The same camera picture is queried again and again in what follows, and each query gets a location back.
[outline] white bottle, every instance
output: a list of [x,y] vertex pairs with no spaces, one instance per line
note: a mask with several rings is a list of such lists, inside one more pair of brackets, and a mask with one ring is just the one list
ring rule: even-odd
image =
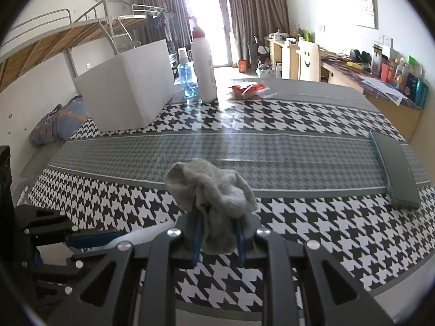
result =
[[210,44],[205,38],[204,31],[196,24],[196,18],[191,19],[195,23],[192,32],[193,42],[191,49],[193,67],[198,79],[199,97],[203,102],[211,102],[218,96],[212,51],[210,50]]

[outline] curtain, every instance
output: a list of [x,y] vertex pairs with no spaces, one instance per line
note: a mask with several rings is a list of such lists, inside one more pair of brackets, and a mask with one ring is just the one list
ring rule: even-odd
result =
[[289,32],[286,0],[229,0],[234,38],[240,60],[248,60],[247,43],[280,29]]
[[[166,3],[167,11],[174,13],[174,17],[169,26],[175,46],[174,52],[176,52],[178,48],[185,47],[192,41],[189,22],[183,19],[183,17],[188,16],[185,0],[133,0],[133,3],[158,7],[163,7]],[[151,27],[149,23],[139,29],[139,36],[142,44],[166,39],[164,27],[154,28]]]

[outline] wooden desk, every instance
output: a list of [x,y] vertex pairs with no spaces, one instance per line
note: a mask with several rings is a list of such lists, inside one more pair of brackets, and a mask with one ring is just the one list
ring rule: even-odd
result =
[[367,100],[378,108],[405,140],[409,142],[417,126],[418,119],[423,113],[421,108],[407,98],[403,99],[400,105],[396,105],[382,92],[361,82],[358,75],[369,76],[368,73],[345,66],[343,62],[322,62],[322,75],[326,76],[327,74],[328,83],[350,87],[364,94]]
[[282,63],[283,79],[298,79],[299,75],[299,55],[296,53],[298,47],[296,44],[285,46],[281,40],[265,38],[269,43],[271,64],[275,68],[277,62]]

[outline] metal screw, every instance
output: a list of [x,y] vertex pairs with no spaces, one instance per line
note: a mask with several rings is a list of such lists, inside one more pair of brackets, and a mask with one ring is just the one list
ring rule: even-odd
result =
[[118,250],[127,251],[131,247],[131,243],[129,241],[121,241],[118,244]]
[[307,246],[311,250],[318,250],[318,249],[320,249],[320,243],[317,240],[309,240],[309,241],[307,241]]
[[257,235],[259,236],[268,236],[271,233],[271,230],[266,227],[261,227],[257,229]]
[[179,236],[181,234],[181,230],[178,228],[170,228],[166,232],[171,238],[175,238],[176,236]]

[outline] bunk bed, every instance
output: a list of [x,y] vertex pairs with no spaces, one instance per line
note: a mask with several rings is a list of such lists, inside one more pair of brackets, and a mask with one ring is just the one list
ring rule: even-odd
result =
[[[61,52],[66,54],[69,66],[77,77],[77,71],[75,70],[74,62],[70,53],[72,48],[100,38],[107,38],[114,54],[118,55],[119,52],[117,43],[114,41],[115,38],[125,36],[132,41],[130,35],[131,31],[146,23],[149,16],[162,13],[166,9],[166,6],[156,7],[148,5],[132,5],[122,0],[122,3],[131,8],[131,15],[111,17],[107,12],[107,2],[108,0],[99,1],[75,21],[71,20],[71,12],[68,9],[63,8],[45,13],[15,26],[12,30],[22,27],[39,18],[49,15],[53,16],[54,14],[58,15],[59,13],[65,12],[65,16],[46,21],[14,36],[3,43],[1,45],[2,47],[25,33],[46,24],[62,19],[69,19],[70,22],[65,26],[55,28],[33,37],[0,56],[0,92],[31,68]],[[105,17],[98,18],[96,8],[101,4],[104,6]],[[94,13],[94,18],[89,15],[92,12]]]

